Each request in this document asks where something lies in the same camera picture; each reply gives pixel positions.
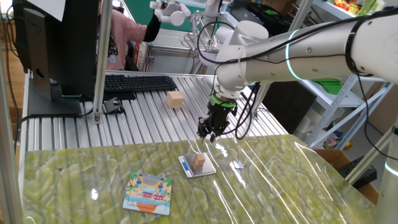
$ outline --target wooden cube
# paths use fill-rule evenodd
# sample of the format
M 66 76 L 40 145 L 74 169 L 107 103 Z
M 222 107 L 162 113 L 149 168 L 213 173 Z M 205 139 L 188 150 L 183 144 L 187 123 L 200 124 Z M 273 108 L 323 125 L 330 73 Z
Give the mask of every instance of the wooden cube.
M 179 91 L 170 91 L 167 93 L 166 103 L 170 109 L 181 108 L 184 97 Z
M 201 169 L 206 161 L 203 154 L 197 154 L 192 162 L 192 168 L 194 171 Z

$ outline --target green ring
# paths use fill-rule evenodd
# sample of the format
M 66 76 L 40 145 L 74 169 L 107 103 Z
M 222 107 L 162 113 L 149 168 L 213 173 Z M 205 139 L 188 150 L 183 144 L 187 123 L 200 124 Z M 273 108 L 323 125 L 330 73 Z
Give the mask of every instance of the green ring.
M 231 105 L 229 105 L 229 104 L 224 104 L 224 103 L 221 102 L 220 100 L 217 100 L 216 97 L 214 96 L 214 94 L 211 94 L 211 99 L 212 99 L 216 104 L 218 104 L 218 105 L 220 105 L 220 106 L 223 106 L 223 107 L 225 107 L 225 108 L 233 108 L 233 107 L 236 105 L 236 103 L 233 103 L 233 104 L 231 104 Z

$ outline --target digital scale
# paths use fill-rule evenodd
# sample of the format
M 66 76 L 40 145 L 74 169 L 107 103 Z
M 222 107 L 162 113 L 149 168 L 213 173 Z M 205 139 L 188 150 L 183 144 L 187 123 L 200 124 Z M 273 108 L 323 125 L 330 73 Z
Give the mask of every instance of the digital scale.
M 211 175 L 216 173 L 216 168 L 213 166 L 213 163 L 211 163 L 207 154 L 206 153 L 201 153 L 201 154 L 205 157 L 205 163 L 200 169 L 196 171 L 194 171 L 192 168 L 192 162 L 197 154 L 190 154 L 178 157 L 182 169 L 184 170 L 185 175 L 187 176 L 188 179 L 195 177 L 203 177 L 206 175 Z

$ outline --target keyboard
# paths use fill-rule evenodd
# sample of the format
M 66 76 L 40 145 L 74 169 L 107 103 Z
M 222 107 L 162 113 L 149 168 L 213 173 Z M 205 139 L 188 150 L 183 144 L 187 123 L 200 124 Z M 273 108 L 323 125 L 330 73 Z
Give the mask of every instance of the keyboard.
M 105 91 L 154 91 L 174 90 L 176 85 L 168 76 L 125 77 L 124 75 L 105 76 Z

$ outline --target colorful card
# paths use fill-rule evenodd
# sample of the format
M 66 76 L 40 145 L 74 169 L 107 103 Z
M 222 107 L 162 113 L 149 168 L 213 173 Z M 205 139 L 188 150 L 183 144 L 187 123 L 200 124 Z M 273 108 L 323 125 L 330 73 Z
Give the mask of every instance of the colorful card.
M 160 215 L 170 215 L 173 180 L 131 172 L 123 208 Z
M 241 161 L 233 161 L 236 169 L 244 169 L 245 165 Z

